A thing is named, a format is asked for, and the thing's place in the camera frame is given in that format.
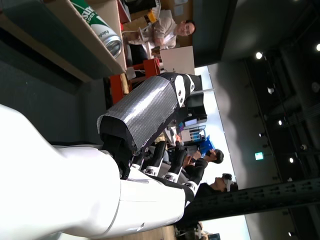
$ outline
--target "can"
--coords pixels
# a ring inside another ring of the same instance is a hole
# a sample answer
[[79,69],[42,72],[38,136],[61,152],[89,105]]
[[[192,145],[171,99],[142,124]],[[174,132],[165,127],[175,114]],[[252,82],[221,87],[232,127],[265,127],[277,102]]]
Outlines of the can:
[[84,0],[70,0],[109,52],[117,58],[123,48],[121,38]]

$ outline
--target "black beam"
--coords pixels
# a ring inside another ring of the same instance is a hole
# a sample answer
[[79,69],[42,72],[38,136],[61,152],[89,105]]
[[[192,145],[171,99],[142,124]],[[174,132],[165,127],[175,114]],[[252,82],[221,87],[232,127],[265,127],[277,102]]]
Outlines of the black beam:
[[320,178],[285,182],[196,198],[177,225],[187,227],[199,221],[317,203],[320,203]]
[[225,45],[226,45],[227,38],[229,35],[231,23],[234,18],[234,15],[235,15],[237,2],[238,2],[238,0],[230,0],[229,4],[228,4],[228,11],[225,16],[223,30],[222,30],[222,34],[221,34],[221,38],[220,38],[220,42],[219,42],[219,47],[217,49],[217,55],[218,55],[219,61],[221,60],[222,54],[224,53],[224,49],[225,49]]

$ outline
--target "floor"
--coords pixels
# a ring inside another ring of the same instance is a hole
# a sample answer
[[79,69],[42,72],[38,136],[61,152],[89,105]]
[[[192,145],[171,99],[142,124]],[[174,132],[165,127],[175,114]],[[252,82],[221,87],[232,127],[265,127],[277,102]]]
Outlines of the floor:
[[97,118],[110,107],[102,79],[82,84],[2,29],[0,104],[23,113],[47,141],[97,144]]
[[173,226],[166,226],[152,231],[145,231],[129,236],[109,238],[109,240],[175,240],[175,229]]

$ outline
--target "green label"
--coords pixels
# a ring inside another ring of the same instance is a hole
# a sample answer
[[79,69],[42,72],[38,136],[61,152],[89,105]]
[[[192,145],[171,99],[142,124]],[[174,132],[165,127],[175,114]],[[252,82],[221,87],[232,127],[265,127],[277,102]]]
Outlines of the green label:
[[108,26],[84,0],[71,0],[71,3],[90,26],[92,24]]

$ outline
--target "robotic hand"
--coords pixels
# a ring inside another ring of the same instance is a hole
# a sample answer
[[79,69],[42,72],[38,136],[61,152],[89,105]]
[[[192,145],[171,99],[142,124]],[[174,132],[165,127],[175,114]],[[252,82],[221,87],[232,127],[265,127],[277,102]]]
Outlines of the robotic hand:
[[163,144],[146,174],[137,168],[200,85],[187,74],[150,77],[99,117],[102,148],[54,148],[21,113],[0,105],[0,239],[35,240],[56,232],[111,238],[179,221],[203,171],[179,185],[177,160],[157,177]]

